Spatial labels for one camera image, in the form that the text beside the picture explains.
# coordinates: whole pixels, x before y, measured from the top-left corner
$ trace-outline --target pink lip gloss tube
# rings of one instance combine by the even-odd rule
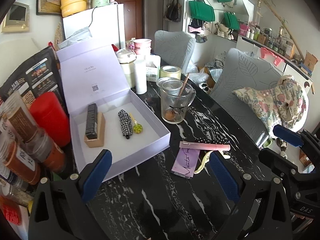
[[[227,144],[208,144],[208,143],[192,143],[180,142],[180,148],[207,150],[207,151],[230,151],[230,145]]]

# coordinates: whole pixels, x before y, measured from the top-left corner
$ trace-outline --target gray chair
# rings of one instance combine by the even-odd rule
[[[268,131],[263,122],[250,107],[232,92],[244,87],[265,90],[276,87],[282,73],[270,63],[254,59],[238,49],[230,49],[222,74],[210,96],[222,106],[258,147],[268,139]]]
[[[155,33],[155,54],[170,65],[187,70],[196,39],[185,32],[157,31]]]

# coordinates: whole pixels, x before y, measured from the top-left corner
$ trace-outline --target black marble table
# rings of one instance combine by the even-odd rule
[[[171,132],[170,147],[104,182],[88,204],[110,239],[211,239],[222,226],[234,203],[225,197],[209,163],[190,180],[171,173],[181,140],[228,138],[230,161],[239,171],[271,179],[271,171],[258,160],[254,142],[212,98],[193,87],[196,99],[178,125],[161,118],[156,83],[148,82],[148,92],[139,96]],[[255,202],[247,226],[252,224],[257,207]]]

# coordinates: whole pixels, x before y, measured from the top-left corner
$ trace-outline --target gold tape roll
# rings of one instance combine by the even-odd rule
[[[160,68],[160,78],[173,77],[181,79],[182,69],[175,66],[162,66]]]

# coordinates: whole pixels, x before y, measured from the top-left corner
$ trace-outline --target brown door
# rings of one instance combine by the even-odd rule
[[[125,40],[144,38],[143,0],[116,0],[124,5]]]

